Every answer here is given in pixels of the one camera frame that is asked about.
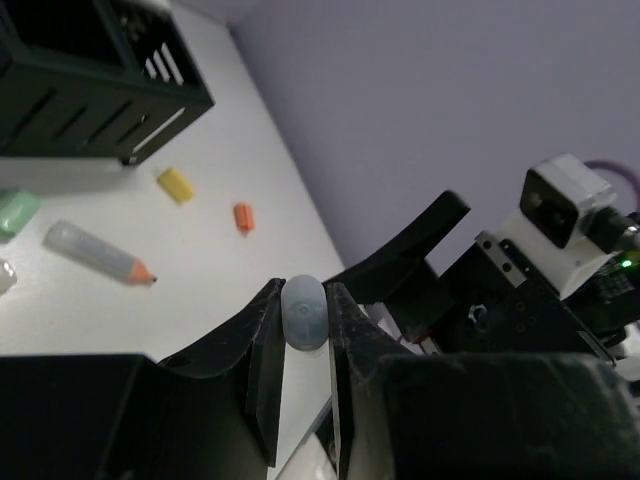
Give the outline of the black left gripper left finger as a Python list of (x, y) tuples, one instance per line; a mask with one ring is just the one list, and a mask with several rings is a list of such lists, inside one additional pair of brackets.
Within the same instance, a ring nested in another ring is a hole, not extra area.
[(275, 465), (284, 281), (181, 351), (1, 361), (5, 479), (263, 479)]

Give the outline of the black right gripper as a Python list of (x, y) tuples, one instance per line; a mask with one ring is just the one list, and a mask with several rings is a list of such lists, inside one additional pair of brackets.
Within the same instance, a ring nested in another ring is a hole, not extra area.
[(381, 303), (392, 295), (387, 309), (402, 337), (421, 346), (432, 343), (438, 353), (579, 353), (611, 359), (509, 241), (483, 231), (442, 276), (428, 265), (416, 270), (469, 211), (458, 194), (446, 190), (380, 249), (325, 283), (343, 284), (358, 304)]

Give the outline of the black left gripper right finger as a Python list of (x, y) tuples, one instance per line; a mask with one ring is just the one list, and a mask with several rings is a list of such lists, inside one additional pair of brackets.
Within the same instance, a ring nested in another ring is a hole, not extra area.
[(326, 288), (342, 479), (635, 479), (639, 411), (574, 354), (416, 355)]

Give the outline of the black slotted organizer box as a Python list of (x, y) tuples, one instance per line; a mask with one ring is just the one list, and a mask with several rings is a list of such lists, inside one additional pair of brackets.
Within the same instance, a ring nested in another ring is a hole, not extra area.
[(214, 104), (166, 1), (4, 1), (1, 154), (137, 165)]

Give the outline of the orange marker cap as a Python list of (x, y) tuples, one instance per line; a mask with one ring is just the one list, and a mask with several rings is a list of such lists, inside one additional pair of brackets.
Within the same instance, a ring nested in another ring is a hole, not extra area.
[(253, 208), (247, 203), (237, 203), (233, 207), (234, 220), (236, 228), (246, 236), (255, 229), (255, 219)]

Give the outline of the green marker cap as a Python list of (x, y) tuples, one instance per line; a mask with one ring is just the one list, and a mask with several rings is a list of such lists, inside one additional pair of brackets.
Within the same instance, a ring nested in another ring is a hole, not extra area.
[(14, 239), (41, 207), (38, 196), (24, 189), (1, 191), (1, 242)]

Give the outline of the yellow marker cap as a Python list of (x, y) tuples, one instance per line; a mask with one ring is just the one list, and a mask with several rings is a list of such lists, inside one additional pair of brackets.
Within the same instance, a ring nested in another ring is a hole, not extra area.
[(195, 190), (189, 180), (176, 168), (171, 167), (157, 177), (158, 185), (177, 204), (190, 202)]

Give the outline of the clear yellow highlighter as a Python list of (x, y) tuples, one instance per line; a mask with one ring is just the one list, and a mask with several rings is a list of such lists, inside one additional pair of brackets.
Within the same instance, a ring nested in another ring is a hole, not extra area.
[(17, 283), (14, 267), (4, 259), (0, 260), (0, 295), (4, 295)]

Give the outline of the clear blue-tip marker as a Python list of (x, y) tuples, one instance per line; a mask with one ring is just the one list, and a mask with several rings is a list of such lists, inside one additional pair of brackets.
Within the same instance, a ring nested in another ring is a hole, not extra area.
[(329, 336), (326, 292), (313, 276), (297, 275), (281, 291), (281, 318), (287, 343), (302, 352), (317, 351)]

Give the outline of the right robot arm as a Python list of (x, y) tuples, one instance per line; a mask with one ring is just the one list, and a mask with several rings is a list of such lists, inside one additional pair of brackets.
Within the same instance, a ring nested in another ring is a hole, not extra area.
[(401, 336), (443, 353), (568, 352), (617, 359), (639, 319), (639, 262), (619, 254), (561, 299), (509, 240), (481, 232), (444, 274), (427, 254), (469, 212), (446, 191), (392, 240), (333, 277), (362, 305), (383, 304)]

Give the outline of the clear orange-tip marker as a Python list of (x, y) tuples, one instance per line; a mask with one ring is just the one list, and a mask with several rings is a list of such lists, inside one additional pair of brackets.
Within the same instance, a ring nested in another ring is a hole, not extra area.
[(134, 255), (65, 220), (49, 228), (44, 245), (122, 283), (152, 285), (157, 281), (157, 276)]

